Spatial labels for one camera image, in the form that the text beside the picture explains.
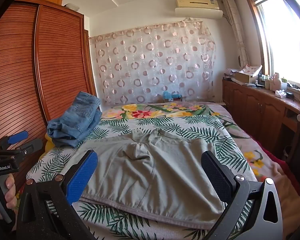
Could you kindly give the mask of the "person's left hand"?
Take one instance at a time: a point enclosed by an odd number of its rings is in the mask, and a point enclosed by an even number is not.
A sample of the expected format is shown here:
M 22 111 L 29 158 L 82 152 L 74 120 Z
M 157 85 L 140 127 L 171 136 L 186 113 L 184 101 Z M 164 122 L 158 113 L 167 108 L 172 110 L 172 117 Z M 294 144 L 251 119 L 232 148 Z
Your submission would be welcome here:
M 15 183 L 14 183 L 14 176 L 10 174 L 6 181 L 5 181 L 6 187 L 8 191 L 5 193 L 5 199 L 6 199 L 6 206 L 8 209 L 14 209 L 17 205 L 17 199 L 15 196 Z

